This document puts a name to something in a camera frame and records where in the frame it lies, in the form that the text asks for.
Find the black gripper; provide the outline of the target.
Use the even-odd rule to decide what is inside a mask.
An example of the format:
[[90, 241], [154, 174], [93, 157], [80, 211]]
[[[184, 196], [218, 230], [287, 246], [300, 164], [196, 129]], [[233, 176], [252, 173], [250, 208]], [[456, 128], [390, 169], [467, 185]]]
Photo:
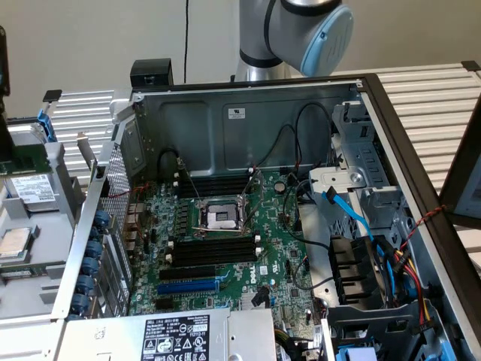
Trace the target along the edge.
[[1, 93], [0, 93], [0, 106], [1, 106], [1, 162], [8, 162], [13, 157], [14, 143], [12, 137], [8, 131], [7, 116], [5, 110], [4, 97], [11, 94], [9, 69], [8, 69], [8, 49], [7, 49], [7, 37], [6, 31], [3, 27], [0, 28], [0, 41], [1, 41]]

